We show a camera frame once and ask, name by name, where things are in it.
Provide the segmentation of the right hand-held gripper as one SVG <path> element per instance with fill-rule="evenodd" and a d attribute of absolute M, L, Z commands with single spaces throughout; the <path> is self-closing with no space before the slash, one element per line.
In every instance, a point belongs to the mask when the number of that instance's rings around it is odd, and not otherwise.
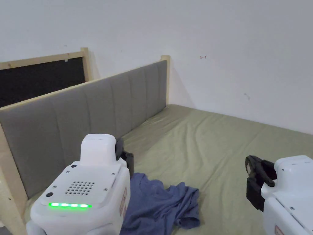
<path fill-rule="evenodd" d="M 267 235 L 313 234 L 313 160 L 305 155 L 276 162 L 249 155 L 246 197 L 263 213 Z"/>

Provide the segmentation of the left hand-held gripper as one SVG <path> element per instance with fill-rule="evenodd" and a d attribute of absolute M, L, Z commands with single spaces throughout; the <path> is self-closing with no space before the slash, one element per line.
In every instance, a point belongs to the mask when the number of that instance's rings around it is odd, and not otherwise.
<path fill-rule="evenodd" d="M 27 234 L 120 234 L 133 174 L 134 155 L 123 150 L 121 139 L 86 135 L 80 160 L 67 166 L 32 205 Z"/>

